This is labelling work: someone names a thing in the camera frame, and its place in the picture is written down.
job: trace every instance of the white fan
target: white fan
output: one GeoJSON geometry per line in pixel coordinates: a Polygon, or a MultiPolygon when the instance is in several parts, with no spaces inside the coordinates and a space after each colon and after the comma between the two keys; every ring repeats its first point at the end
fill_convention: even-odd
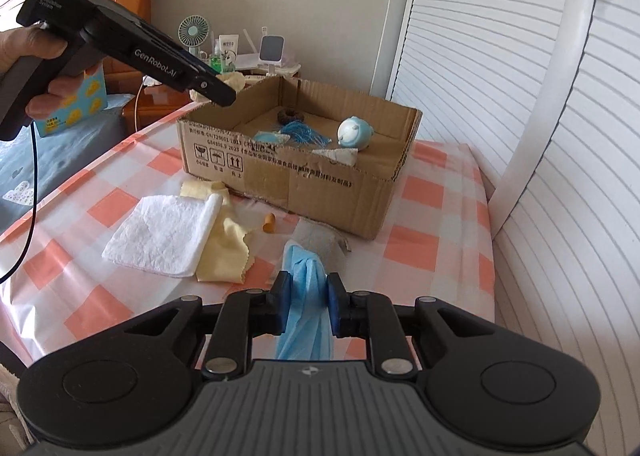
{"type": "Polygon", "coordinates": [[[200,46],[209,36],[209,22],[202,16],[189,16],[178,29],[180,42],[189,48],[189,53],[196,57],[200,54],[200,46]]]}

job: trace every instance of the small white device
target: small white device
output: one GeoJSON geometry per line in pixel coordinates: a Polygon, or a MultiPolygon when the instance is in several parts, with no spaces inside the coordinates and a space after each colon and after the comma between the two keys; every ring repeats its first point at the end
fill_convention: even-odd
{"type": "Polygon", "coordinates": [[[142,85],[149,88],[152,86],[160,86],[162,85],[162,83],[160,81],[157,81],[155,78],[150,77],[149,75],[145,75],[144,77],[142,77],[142,85]]]}
{"type": "Polygon", "coordinates": [[[260,62],[274,66],[282,66],[284,57],[284,37],[265,35],[260,43],[260,62]]]}
{"type": "Polygon", "coordinates": [[[202,16],[189,16],[181,22],[178,28],[178,39],[189,48],[189,53],[200,57],[200,46],[204,44],[209,36],[209,21],[202,16]]]}

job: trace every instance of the table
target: table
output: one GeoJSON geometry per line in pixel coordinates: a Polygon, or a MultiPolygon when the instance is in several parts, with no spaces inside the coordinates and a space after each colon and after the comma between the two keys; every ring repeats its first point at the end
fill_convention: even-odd
{"type": "MultiPolygon", "coordinates": [[[[182,170],[175,120],[190,104],[130,136],[73,176],[39,206],[25,263],[0,288],[0,341],[32,360],[181,295],[221,302],[243,288],[269,288],[298,217],[265,203],[234,198],[236,213],[277,217],[278,233],[257,232],[254,266],[244,286],[171,279],[116,266],[105,244],[140,198],[179,194],[182,170]]],[[[0,236],[0,274],[14,264],[29,229],[24,218],[0,236]]],[[[348,291],[385,293],[396,304],[434,295],[494,318],[494,264],[486,196],[467,146],[417,143],[399,179],[382,231],[350,237],[341,277],[348,291]]],[[[273,353],[273,338],[254,343],[273,353]]],[[[337,340],[337,359],[364,356],[361,340],[337,340]]]]}

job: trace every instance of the finger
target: finger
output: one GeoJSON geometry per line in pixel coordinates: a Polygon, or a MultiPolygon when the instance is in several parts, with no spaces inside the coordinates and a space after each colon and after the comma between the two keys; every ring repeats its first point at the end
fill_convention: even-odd
{"type": "Polygon", "coordinates": [[[63,98],[70,97],[78,92],[83,81],[84,74],[78,77],[58,77],[49,83],[49,93],[63,98]]]}
{"type": "Polygon", "coordinates": [[[98,62],[95,66],[91,66],[85,73],[90,77],[91,75],[95,75],[98,73],[98,70],[102,66],[102,62],[98,62]]]}
{"type": "Polygon", "coordinates": [[[25,112],[34,120],[46,120],[62,105],[63,100],[57,95],[39,95],[31,99],[25,112]]]}
{"type": "Polygon", "coordinates": [[[0,51],[11,64],[20,57],[33,55],[41,59],[60,57],[66,49],[66,41],[35,26],[16,28],[7,32],[0,42],[0,51]]]}

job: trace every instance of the cardboard box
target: cardboard box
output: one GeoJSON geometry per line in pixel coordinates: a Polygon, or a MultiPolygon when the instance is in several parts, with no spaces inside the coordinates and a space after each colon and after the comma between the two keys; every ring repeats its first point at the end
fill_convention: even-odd
{"type": "Polygon", "coordinates": [[[47,120],[36,121],[38,134],[41,137],[55,134],[94,116],[106,107],[107,88],[104,85],[104,71],[100,66],[94,75],[84,77],[78,93],[67,97],[60,109],[47,120]]]}
{"type": "Polygon", "coordinates": [[[299,79],[268,78],[229,108],[204,104],[178,120],[186,172],[366,239],[376,237],[422,113],[366,94],[299,79]],[[337,147],[337,129],[359,116],[376,131],[355,167],[308,149],[262,144],[277,113],[294,107],[337,147]]]}

